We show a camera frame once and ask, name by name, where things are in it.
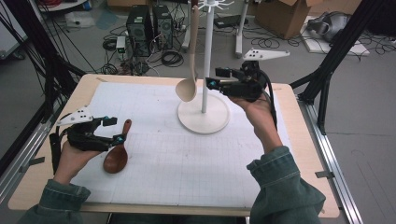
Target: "wrist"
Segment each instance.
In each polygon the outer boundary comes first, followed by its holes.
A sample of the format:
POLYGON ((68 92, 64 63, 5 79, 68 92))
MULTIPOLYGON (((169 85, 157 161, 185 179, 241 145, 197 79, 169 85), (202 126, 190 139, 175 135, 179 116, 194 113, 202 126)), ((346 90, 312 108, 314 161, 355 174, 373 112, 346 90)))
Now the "wrist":
POLYGON ((255 129, 257 136, 262 142, 262 147, 265 153, 272 152, 277 147, 282 147, 282 141, 277 133, 276 127, 273 125, 266 125, 263 128, 255 129))
POLYGON ((53 180, 62 185, 69 185, 72 177, 68 175, 63 175, 61 172, 56 172, 53 180))

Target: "green jacket sleeve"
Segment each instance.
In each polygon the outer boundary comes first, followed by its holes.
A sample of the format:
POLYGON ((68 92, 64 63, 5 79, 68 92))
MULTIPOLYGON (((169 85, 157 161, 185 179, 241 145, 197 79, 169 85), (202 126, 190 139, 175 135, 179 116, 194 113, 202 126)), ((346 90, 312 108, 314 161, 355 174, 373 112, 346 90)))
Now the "green jacket sleeve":
POLYGON ((320 223, 325 196, 301 179, 287 147, 278 147, 247 166, 260 185, 250 223, 320 223))
POLYGON ((18 221, 19 224, 81 224, 81 205, 90 191, 76 185, 62 185, 49 180, 43 190, 40 203, 30 208, 18 221))

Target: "gray floor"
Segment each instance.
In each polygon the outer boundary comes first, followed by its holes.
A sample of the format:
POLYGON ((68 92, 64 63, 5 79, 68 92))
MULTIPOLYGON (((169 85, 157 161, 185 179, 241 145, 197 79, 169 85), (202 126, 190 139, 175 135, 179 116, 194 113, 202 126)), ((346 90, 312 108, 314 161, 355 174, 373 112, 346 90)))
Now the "gray floor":
MULTIPOLYGON (((104 63, 103 37, 126 22, 124 15, 116 16, 103 5, 91 11, 96 25, 86 29, 70 30, 68 35, 94 68, 104 63)), ((205 25, 205 16, 201 26, 205 25)), ((257 27, 250 21, 248 28, 257 27)), ((61 35, 72 64, 89 71, 91 68, 61 35)), ((198 73, 203 73, 205 30, 199 32, 197 47, 198 73)), ((277 50, 289 50, 287 58, 260 62, 264 70, 277 83, 291 83, 313 72, 325 55, 308 53, 304 44, 292 47, 279 41, 277 50)), ((252 47, 244 39, 244 51, 252 47)), ((212 47, 212 74, 214 67, 239 67, 242 60, 235 59, 233 33, 215 33, 212 47)), ((396 53, 383 55, 370 51, 369 57, 347 56, 336 70, 330 88, 326 130, 332 148, 340 163, 346 182, 365 223, 396 223, 396 114, 395 100, 396 53)), ((188 62, 179 68, 157 67, 147 76, 184 77, 188 62)), ((0 156, 12 144, 24 125, 44 101, 42 91, 28 60, 0 62, 0 156)), ((10 211, 5 199, 0 205, 2 223, 15 223, 21 211, 10 211)), ((106 223, 106 214, 84 214, 85 223, 106 223)), ((324 223, 346 223, 343 216, 322 219, 324 223)))

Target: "white bracket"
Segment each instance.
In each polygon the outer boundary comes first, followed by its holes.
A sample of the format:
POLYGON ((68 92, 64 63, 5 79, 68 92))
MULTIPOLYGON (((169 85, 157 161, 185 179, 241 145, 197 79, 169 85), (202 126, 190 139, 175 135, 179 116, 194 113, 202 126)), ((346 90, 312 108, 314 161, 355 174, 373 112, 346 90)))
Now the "white bracket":
POLYGON ((281 58, 289 56, 290 52, 286 51, 274 51, 265 49, 251 49, 244 56, 244 61, 263 61, 274 58, 281 58))
POLYGON ((67 124, 76 124, 76 123, 84 123, 93 120, 93 116, 91 115, 90 110, 87 105, 84 105, 82 108, 78 109, 76 112, 64 117, 59 120, 56 125, 62 126, 67 124))

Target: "white pole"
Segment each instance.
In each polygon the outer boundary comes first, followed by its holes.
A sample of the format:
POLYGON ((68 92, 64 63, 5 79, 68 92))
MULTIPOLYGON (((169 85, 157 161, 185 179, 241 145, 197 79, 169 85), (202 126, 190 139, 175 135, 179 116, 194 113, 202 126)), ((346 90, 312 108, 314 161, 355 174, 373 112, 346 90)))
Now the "white pole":
POLYGON ((235 55, 237 58, 242 57, 242 31, 245 25, 245 17, 247 16, 248 12, 248 0, 245 0, 244 6, 242 8, 242 14, 240 17, 238 33, 236 34, 236 45, 235 45, 235 55))
POLYGON ((212 37, 213 37, 213 20, 215 18, 215 8, 208 7, 206 21, 206 36, 205 36, 205 65, 204 65, 204 86, 202 97, 202 113, 206 113, 207 103, 207 87, 205 84, 205 77, 210 74, 210 57, 212 56, 212 37))

